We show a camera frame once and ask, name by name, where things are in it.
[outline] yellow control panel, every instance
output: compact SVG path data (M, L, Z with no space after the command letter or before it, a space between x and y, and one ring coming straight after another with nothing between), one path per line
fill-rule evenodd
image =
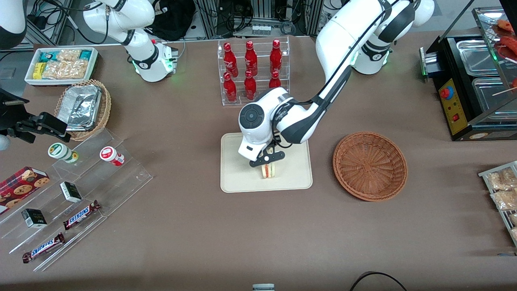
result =
M451 129L452 134L455 135L462 129L466 128L468 123L452 79L440 88L438 94L440 95L442 106L444 107L445 117L449 123L449 128Z

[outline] snickers bar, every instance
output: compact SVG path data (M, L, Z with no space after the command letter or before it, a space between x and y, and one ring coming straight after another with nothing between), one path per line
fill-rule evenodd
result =
M90 205L88 205L85 209L79 211L79 213L72 216L69 220L63 222L65 225L65 230L69 230L74 224L79 223L81 220L85 219L99 208L100 205L96 200L93 203L90 203Z
M51 248L55 247L56 245L64 244L64 243L65 243L65 237L60 232L55 238L40 245L37 249L33 249L32 252L27 252L27 253L23 254L23 257L22 257L23 263L26 264L26 263L32 261L37 256L41 255L42 253L47 252Z

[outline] red and white bottle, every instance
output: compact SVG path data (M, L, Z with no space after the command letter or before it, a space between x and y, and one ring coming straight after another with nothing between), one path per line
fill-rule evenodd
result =
M256 76L259 73L259 63L257 61L257 53L253 48L253 42L250 40L246 41L244 60L246 61L246 70L251 71L251 73Z
M226 71L232 74L232 77L237 78L239 76L239 70L237 69L237 58L232 51L232 46L229 42L223 44L224 48L224 67Z
M110 162L113 165L120 167L124 163L124 155L117 152L114 147L104 147L100 150L99 156L102 160Z
M257 83L253 78L253 73L250 70L246 71L246 80L244 80L244 88L246 89L246 98L249 101L255 100L255 93L257 92Z
M228 102L235 103L237 101L237 87L235 86L235 82L232 80L232 76L230 76L229 72L224 72L224 94L228 99Z
M280 71L282 68L282 51L280 50L280 41L273 40L273 49L269 55L269 70L273 73L275 70Z
M271 73L271 80L269 80L269 87L270 88L276 88L276 87L280 87L282 85L282 83L278 79L278 75L279 75L278 71L273 71Z

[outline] cookie box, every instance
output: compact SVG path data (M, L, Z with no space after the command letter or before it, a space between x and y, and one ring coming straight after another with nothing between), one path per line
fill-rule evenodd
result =
M91 51L92 54L88 60L88 66L86 68L86 73L82 79L61 79L61 80L50 80L50 79L34 79L33 73L36 69L36 64L40 61L40 57L42 53L48 53L53 51L58 51L60 49L73 49L73 50L82 50L82 51ZM62 85L71 85L75 83L79 83L82 81L87 81L92 76L92 73L95 68L95 63L97 61L98 52L93 47L62 47L62 48L41 48L37 49L34 52L34 56L32 58L31 64L29 65L29 69L25 74L25 82L32 86L62 86Z
M12 208L49 181L47 173L24 167L5 181L0 182L0 214Z

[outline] red cookie box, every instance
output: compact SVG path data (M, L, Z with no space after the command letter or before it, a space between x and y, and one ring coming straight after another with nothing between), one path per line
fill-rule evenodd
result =
M0 182L0 214L12 208L38 188L50 181L47 173L24 167L14 175Z

